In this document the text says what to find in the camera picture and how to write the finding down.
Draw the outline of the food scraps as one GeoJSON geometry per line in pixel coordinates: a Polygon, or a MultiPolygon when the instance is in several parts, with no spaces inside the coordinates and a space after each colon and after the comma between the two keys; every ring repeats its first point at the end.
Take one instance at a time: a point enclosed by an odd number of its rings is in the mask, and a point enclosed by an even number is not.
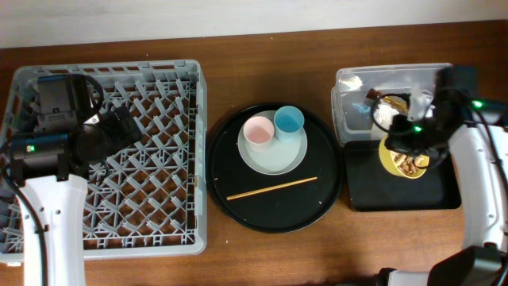
{"type": "Polygon", "coordinates": [[[425,156],[410,157],[401,153],[391,153],[395,167],[404,175],[414,177],[425,162],[425,156]]]}

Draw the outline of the yellow bowl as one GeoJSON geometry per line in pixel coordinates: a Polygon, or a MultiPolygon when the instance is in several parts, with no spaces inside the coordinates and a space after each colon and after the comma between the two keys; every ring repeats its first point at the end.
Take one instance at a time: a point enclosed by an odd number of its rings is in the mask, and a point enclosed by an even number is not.
{"type": "Polygon", "coordinates": [[[400,176],[400,177],[404,177],[404,178],[407,178],[407,179],[412,179],[412,180],[415,180],[415,179],[418,179],[420,178],[421,176],[423,176],[423,174],[425,173],[425,170],[426,170],[426,166],[428,165],[430,159],[428,156],[425,156],[425,162],[424,164],[419,168],[418,172],[417,172],[417,175],[414,176],[414,177],[411,177],[411,176],[406,176],[404,174],[402,174],[394,165],[394,161],[392,159],[392,155],[391,153],[394,152],[396,153],[395,151],[391,151],[389,150],[386,146],[385,146],[385,143],[386,143],[386,139],[387,137],[383,138],[381,140],[381,142],[379,143],[379,159],[382,163],[382,166],[392,175],[394,176],[400,176]]]}

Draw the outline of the gold brown snack wrapper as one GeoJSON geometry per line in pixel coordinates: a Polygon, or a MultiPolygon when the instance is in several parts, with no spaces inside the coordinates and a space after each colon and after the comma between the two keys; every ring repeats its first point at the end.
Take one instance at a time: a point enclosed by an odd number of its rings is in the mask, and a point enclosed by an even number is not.
{"type": "Polygon", "coordinates": [[[365,100],[374,101],[377,98],[379,98],[379,103],[375,111],[384,112],[385,114],[395,111],[398,114],[407,114],[409,111],[408,103],[404,99],[401,99],[399,95],[385,94],[373,88],[368,90],[365,100]]]}

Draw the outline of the white tissue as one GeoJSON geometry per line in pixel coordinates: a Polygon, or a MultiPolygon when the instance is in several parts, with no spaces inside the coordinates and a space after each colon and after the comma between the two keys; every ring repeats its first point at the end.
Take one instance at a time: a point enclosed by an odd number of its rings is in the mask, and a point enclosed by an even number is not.
{"type": "Polygon", "coordinates": [[[374,107],[374,115],[372,116],[372,129],[375,131],[389,130],[393,122],[393,117],[400,114],[394,107],[379,103],[374,107]]]}

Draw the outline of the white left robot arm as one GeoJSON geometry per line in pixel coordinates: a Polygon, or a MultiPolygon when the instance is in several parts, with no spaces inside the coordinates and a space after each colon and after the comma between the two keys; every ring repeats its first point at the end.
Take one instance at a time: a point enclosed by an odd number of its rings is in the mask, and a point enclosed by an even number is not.
{"type": "Polygon", "coordinates": [[[104,90],[89,75],[44,76],[37,87],[40,110],[2,146],[2,179],[21,210],[24,283],[84,285],[89,167],[143,134],[126,106],[100,111],[104,90]]]}

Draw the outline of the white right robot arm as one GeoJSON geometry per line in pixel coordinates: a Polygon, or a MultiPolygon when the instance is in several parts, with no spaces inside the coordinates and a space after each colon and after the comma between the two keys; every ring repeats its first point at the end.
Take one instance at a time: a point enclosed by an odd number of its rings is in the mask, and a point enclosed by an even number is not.
{"type": "Polygon", "coordinates": [[[382,269],[385,285],[505,285],[507,283],[507,105],[481,99],[474,68],[436,73],[432,95],[399,93],[408,111],[397,114],[381,145],[417,158],[423,170],[447,158],[454,164],[464,209],[460,252],[429,272],[382,269]]]}

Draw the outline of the grey dishwasher rack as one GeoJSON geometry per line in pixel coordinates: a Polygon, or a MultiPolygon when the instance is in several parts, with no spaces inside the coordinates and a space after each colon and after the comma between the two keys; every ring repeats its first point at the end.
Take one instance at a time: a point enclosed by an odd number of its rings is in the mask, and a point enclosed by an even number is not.
{"type": "Polygon", "coordinates": [[[143,137],[90,167],[84,205],[87,260],[196,255],[206,248],[207,85],[196,60],[38,65],[12,78],[1,137],[40,109],[42,76],[84,74],[102,85],[104,111],[126,106],[143,137]]]}

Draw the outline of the clear plastic bin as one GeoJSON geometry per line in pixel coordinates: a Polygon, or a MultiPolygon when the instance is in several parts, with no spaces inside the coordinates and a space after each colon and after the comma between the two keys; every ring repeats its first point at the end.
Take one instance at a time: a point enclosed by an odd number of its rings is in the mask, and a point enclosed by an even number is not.
{"type": "Polygon", "coordinates": [[[350,141],[378,141],[386,134],[373,125],[368,91],[409,93],[418,88],[432,96],[438,70],[450,63],[396,64],[342,68],[331,91],[333,124],[340,145],[350,141]]]}

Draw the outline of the black rectangular tray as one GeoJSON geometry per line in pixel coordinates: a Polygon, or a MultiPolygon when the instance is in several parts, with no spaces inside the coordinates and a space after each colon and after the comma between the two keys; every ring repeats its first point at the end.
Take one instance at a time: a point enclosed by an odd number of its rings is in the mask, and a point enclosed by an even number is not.
{"type": "Polygon", "coordinates": [[[352,209],[363,212],[442,210],[461,205],[451,158],[412,180],[385,170],[378,147],[378,141],[350,141],[344,146],[352,209]]]}

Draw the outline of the blue cup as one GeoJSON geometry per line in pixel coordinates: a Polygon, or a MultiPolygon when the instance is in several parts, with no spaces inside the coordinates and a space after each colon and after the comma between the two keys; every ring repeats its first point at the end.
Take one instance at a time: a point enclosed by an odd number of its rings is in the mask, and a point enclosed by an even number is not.
{"type": "Polygon", "coordinates": [[[280,141],[293,141],[299,136],[304,123],[305,118],[299,108],[283,106],[275,112],[275,135],[280,141]]]}

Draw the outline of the pale grey plate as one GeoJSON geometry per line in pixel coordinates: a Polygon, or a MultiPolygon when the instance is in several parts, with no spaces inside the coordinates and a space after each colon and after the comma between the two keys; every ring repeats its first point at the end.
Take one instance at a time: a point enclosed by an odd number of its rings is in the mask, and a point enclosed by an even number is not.
{"type": "MultiPolygon", "coordinates": [[[[264,116],[274,125],[276,110],[261,111],[254,116],[264,116]]],[[[304,126],[299,136],[290,142],[280,141],[274,134],[269,148],[264,152],[252,151],[243,135],[244,125],[237,138],[237,147],[242,160],[256,172],[264,175],[276,176],[295,169],[304,159],[307,150],[307,136],[304,126]]]]}

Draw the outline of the round black tray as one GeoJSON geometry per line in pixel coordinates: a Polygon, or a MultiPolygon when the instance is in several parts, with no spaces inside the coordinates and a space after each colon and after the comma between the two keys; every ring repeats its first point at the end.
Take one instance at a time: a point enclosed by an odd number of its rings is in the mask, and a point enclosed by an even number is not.
{"type": "Polygon", "coordinates": [[[242,226],[264,233],[292,232],[316,222],[336,202],[344,181],[341,147],[331,129],[308,110],[303,114],[309,145],[295,169],[269,176],[247,166],[237,147],[241,127],[254,114],[280,107],[280,102],[265,103],[234,114],[216,130],[206,148],[206,183],[215,203],[242,226]],[[315,176],[318,179],[308,183],[226,200],[231,195],[315,176]]]}

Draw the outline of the pink cup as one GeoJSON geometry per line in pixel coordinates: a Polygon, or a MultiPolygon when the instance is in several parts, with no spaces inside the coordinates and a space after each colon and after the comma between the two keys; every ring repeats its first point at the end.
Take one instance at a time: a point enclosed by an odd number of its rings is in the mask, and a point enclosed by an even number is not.
{"type": "Polygon", "coordinates": [[[244,124],[243,135],[252,151],[258,153],[266,151],[274,134],[273,123],[264,116],[251,117],[244,124]]]}

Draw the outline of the wooden chopstick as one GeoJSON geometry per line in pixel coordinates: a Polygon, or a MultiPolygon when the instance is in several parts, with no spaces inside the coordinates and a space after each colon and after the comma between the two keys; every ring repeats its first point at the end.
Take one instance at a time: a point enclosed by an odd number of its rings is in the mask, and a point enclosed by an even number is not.
{"type": "Polygon", "coordinates": [[[230,200],[234,200],[234,199],[241,199],[241,198],[252,196],[252,195],[258,195],[258,194],[262,194],[262,193],[265,193],[265,192],[270,192],[270,191],[274,191],[274,190],[278,190],[278,189],[282,189],[282,188],[286,188],[286,187],[292,187],[292,186],[295,186],[295,185],[308,183],[308,182],[311,182],[311,181],[315,181],[317,179],[318,179],[318,177],[315,176],[315,177],[311,177],[311,178],[307,178],[307,179],[292,181],[292,182],[289,182],[289,183],[278,184],[278,185],[274,185],[274,186],[270,186],[270,187],[264,187],[264,188],[261,188],[261,189],[257,189],[257,190],[253,190],[253,191],[247,191],[247,192],[244,192],[244,193],[228,196],[228,197],[226,197],[226,200],[230,201],[230,200]]]}

